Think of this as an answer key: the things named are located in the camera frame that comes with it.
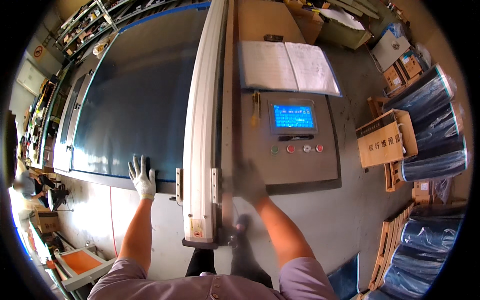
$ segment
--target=white work glove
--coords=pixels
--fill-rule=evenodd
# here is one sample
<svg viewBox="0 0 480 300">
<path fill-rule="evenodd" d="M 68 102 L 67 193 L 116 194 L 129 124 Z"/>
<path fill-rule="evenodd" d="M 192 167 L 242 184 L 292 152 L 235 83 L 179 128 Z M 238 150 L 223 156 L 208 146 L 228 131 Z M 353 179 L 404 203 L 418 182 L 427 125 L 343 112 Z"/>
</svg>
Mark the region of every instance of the white work glove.
<svg viewBox="0 0 480 300">
<path fill-rule="evenodd" d="M 133 168 L 132 163 L 128 162 L 128 175 L 133 181 L 133 185 L 137 189 L 140 195 L 140 199 L 155 198 L 156 184 L 155 184 L 155 170 L 150 169 L 150 179 L 147 177 L 145 157 L 142 155 L 140 167 L 138 166 L 138 160 L 136 156 L 133 156 Z"/>
<path fill-rule="evenodd" d="M 268 197 L 265 182 L 252 160 L 239 165 L 233 174 L 233 184 L 238 195 L 253 206 Z"/>
</svg>

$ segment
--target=blue cutting surface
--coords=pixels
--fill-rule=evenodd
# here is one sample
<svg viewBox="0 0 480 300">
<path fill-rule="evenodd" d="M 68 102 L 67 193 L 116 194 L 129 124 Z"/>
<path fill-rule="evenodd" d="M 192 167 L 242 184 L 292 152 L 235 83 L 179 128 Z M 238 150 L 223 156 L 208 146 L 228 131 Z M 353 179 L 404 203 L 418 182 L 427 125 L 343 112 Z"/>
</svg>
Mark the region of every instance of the blue cutting surface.
<svg viewBox="0 0 480 300">
<path fill-rule="evenodd" d="M 175 181 L 193 65 L 208 10 L 175 12 L 123 31 L 92 80 L 77 123 L 72 169 L 128 178 L 146 155 L 157 180 Z"/>
</svg>

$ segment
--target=blue screen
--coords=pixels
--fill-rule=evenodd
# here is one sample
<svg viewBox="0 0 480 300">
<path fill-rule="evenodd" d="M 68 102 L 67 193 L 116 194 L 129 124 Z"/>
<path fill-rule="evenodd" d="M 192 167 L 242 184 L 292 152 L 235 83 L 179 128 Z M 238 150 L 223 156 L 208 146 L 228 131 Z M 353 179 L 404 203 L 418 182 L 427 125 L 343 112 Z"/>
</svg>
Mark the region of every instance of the blue screen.
<svg viewBox="0 0 480 300">
<path fill-rule="evenodd" d="M 279 128 L 314 128 L 309 106 L 273 105 L 275 125 Z"/>
</svg>

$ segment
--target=paper document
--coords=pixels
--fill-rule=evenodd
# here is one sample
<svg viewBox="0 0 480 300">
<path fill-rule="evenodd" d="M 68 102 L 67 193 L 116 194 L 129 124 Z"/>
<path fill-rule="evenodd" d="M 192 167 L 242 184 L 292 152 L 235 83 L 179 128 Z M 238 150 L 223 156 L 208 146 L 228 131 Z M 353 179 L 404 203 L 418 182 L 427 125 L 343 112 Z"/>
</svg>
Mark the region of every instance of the paper document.
<svg viewBox="0 0 480 300">
<path fill-rule="evenodd" d="M 317 46 L 285 43 L 299 91 L 340 94 L 324 52 Z"/>
<path fill-rule="evenodd" d="M 245 85 L 272 90 L 297 90 L 292 65 L 283 43 L 243 41 L 241 55 Z"/>
<path fill-rule="evenodd" d="M 319 11 L 325 17 L 337 20 L 345 26 L 348 26 L 350 28 L 357 29 L 357 30 L 365 30 L 365 28 L 359 21 L 355 20 L 355 18 L 351 14 L 345 12 L 343 9 L 340 9 L 340 10 L 320 9 Z"/>
<path fill-rule="evenodd" d="M 341 96 L 327 57 L 318 46 L 242 41 L 242 87 Z"/>
</svg>

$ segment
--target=red cable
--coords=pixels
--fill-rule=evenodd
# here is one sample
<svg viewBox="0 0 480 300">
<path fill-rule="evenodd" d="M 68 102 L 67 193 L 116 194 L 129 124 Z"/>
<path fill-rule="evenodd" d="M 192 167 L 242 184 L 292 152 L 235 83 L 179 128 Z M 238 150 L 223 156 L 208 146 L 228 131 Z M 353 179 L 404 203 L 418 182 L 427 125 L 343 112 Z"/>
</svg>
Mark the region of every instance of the red cable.
<svg viewBox="0 0 480 300">
<path fill-rule="evenodd" d="M 112 220 L 112 236 L 113 236 L 113 249 L 115 249 L 115 256 L 118 257 L 117 244 L 115 243 L 115 231 L 113 230 L 113 212 L 112 212 L 112 187 L 110 187 L 110 218 Z"/>
</svg>

